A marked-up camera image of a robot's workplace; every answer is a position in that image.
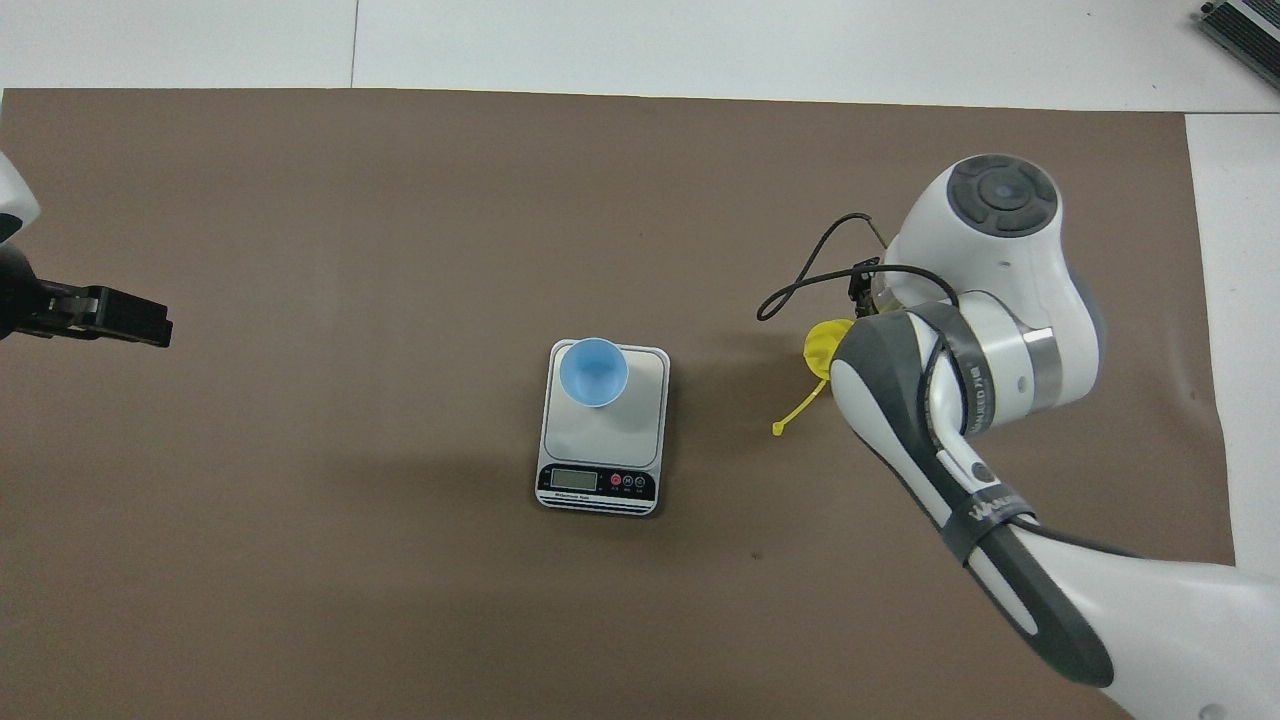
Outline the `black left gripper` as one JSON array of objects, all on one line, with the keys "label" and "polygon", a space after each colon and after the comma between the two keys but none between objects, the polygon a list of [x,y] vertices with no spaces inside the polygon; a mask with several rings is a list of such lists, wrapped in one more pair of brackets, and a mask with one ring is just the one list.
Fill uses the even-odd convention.
[{"label": "black left gripper", "polygon": [[168,306],[100,284],[73,286],[37,278],[26,255],[1,246],[1,340],[42,311],[42,332],[72,340],[119,340],[168,348],[173,322]]}]

